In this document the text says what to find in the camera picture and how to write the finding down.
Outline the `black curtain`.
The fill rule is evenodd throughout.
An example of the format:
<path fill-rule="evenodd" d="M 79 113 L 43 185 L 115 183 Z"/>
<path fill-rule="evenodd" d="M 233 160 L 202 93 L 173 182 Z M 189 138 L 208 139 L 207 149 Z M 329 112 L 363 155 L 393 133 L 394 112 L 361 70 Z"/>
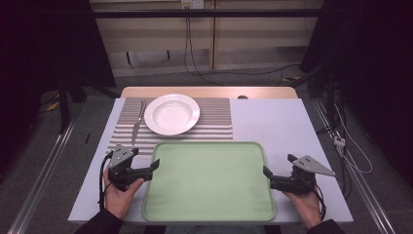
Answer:
<path fill-rule="evenodd" d="M 356 22 L 334 77 L 389 163 L 413 186 L 413 0 L 324 0 Z"/>
<path fill-rule="evenodd" d="M 115 87 L 90 0 L 0 0 L 0 181 L 41 106 L 41 95 Z"/>

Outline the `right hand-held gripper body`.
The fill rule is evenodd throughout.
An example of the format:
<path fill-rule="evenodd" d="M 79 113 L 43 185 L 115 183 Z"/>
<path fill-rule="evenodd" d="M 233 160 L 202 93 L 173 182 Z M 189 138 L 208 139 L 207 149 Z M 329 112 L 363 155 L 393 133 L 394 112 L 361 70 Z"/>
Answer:
<path fill-rule="evenodd" d="M 297 158 L 292 164 L 290 176 L 274 175 L 270 188 L 296 195 L 306 195 L 317 185 L 316 174 L 336 176 L 336 174 L 313 157 Z"/>

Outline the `white wall socket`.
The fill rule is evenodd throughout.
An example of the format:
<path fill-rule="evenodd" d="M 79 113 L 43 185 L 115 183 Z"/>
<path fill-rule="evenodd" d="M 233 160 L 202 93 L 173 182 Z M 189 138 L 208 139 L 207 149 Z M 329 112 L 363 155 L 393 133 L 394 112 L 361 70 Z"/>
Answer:
<path fill-rule="evenodd" d="M 180 0 L 181 8 L 184 10 L 201 10 L 205 7 L 204 0 Z"/>

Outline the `metal floor rail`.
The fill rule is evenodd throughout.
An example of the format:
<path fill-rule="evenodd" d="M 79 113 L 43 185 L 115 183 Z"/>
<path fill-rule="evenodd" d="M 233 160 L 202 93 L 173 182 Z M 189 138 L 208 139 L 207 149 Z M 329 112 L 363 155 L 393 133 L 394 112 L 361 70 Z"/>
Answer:
<path fill-rule="evenodd" d="M 313 100 L 313 104 L 319 114 L 321 121 L 323 122 L 324 126 L 327 128 L 332 128 L 332 125 L 327 120 L 327 113 L 326 109 L 320 101 Z M 339 132 L 334 129 L 330 129 L 329 135 L 331 138 L 335 136 L 339 136 Z M 381 234 L 395 234 L 395 230 L 391 225 L 391 222 L 384 211 L 382 205 L 374 195 L 373 191 L 371 190 L 370 186 L 368 185 L 367 181 L 365 180 L 364 176 L 367 174 L 361 173 L 359 168 L 355 168 L 356 161 L 352 157 L 352 154 L 347 150 L 346 153 L 349 156 L 350 164 L 344 160 L 346 169 L 349 172 L 350 178 L 353 181 L 354 186 L 357 188 L 357 191 L 364 202 L 366 208 L 368 209 L 372 219 L 374 220 L 376 226 L 379 229 L 379 233 Z"/>
<path fill-rule="evenodd" d="M 71 120 L 65 130 L 58 135 L 41 173 L 37 176 L 7 234 L 25 234 L 75 125 L 76 120 Z"/>

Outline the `black horizontal bar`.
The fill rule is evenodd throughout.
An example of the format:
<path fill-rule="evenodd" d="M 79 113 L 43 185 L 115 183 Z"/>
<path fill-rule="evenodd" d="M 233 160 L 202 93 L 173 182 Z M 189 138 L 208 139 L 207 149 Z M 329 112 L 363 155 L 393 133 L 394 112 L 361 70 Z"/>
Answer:
<path fill-rule="evenodd" d="M 133 18 L 306 18 L 327 15 L 320 9 L 290 10 L 130 10 L 93 11 L 97 19 Z"/>

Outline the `person's left hand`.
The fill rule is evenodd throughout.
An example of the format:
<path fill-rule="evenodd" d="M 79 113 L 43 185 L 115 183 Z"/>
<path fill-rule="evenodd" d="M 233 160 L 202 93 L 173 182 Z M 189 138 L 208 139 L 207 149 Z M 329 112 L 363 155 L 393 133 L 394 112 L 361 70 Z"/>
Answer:
<path fill-rule="evenodd" d="M 134 194 L 144 183 L 142 178 L 138 178 L 126 190 L 119 190 L 108 178 L 108 170 L 103 173 L 104 179 L 104 208 L 119 219 L 124 219 L 131 208 Z"/>

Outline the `silver fork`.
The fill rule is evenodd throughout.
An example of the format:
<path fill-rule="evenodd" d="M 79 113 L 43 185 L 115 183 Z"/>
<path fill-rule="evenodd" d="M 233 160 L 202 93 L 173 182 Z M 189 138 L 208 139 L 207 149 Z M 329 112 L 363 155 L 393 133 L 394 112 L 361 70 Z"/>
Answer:
<path fill-rule="evenodd" d="M 141 121 L 142 121 L 143 116 L 144 116 L 146 106 L 147 106 L 147 100 L 143 99 L 141 101 L 141 106 L 140 106 L 140 111 L 139 111 L 139 114 L 138 114 L 138 118 L 137 118 L 136 122 L 134 123 L 134 125 L 132 127 L 132 135 L 131 135 L 131 145 L 132 146 L 135 145 L 136 137 L 137 137 L 137 134 L 138 134 L 138 131 L 139 131 L 139 128 L 140 128 Z"/>

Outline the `grey striped placemat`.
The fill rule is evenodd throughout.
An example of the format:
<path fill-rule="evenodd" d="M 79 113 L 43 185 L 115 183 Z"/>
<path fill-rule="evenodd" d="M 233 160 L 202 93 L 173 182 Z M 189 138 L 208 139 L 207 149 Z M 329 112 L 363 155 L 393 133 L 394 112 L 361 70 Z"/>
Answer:
<path fill-rule="evenodd" d="M 162 136 L 152 132 L 142 122 L 135 145 L 131 144 L 132 126 L 140 110 L 142 97 L 127 97 L 116 117 L 116 125 L 111 134 L 106 152 L 114 150 L 117 144 L 127 149 L 138 149 L 139 156 L 151 156 L 155 145 L 165 140 L 232 140 L 233 127 L 230 100 L 228 98 L 196 97 L 195 102 L 201 110 L 200 119 L 189 131 L 177 136 Z"/>

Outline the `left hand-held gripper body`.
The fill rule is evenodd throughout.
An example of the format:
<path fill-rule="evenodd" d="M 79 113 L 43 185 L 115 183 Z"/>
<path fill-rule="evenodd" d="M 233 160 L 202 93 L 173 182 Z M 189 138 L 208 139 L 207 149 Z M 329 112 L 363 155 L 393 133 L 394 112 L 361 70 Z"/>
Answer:
<path fill-rule="evenodd" d="M 141 169 L 133 169 L 131 150 L 121 144 L 117 144 L 113 151 L 113 156 L 109 162 L 108 178 L 119 190 L 126 191 L 138 178 L 144 181 L 151 180 L 153 173 L 147 174 Z"/>

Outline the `light green tray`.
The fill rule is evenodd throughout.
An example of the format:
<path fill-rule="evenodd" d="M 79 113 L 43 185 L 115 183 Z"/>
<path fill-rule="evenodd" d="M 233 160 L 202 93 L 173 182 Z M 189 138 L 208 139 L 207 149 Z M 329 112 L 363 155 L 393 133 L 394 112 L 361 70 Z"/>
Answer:
<path fill-rule="evenodd" d="M 276 213 L 256 142 L 161 142 L 143 215 L 157 222 L 269 221 Z"/>

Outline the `person's right hand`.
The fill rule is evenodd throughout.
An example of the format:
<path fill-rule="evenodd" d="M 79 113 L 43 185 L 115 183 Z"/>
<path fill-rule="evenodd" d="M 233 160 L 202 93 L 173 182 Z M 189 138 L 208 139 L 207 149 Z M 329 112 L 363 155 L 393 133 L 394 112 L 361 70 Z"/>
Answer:
<path fill-rule="evenodd" d="M 293 204 L 295 211 L 298 213 L 301 222 L 307 230 L 322 223 L 319 199 L 314 193 L 295 195 L 293 193 L 284 192 L 284 195 Z"/>

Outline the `white deep plate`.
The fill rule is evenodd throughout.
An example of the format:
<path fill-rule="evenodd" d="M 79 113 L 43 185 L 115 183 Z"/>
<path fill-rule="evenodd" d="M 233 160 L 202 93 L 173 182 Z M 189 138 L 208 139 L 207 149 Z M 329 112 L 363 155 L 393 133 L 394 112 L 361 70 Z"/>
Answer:
<path fill-rule="evenodd" d="M 162 136 L 176 136 L 192 129 L 200 119 L 201 109 L 191 98 L 169 94 L 155 98 L 146 107 L 146 126 Z"/>

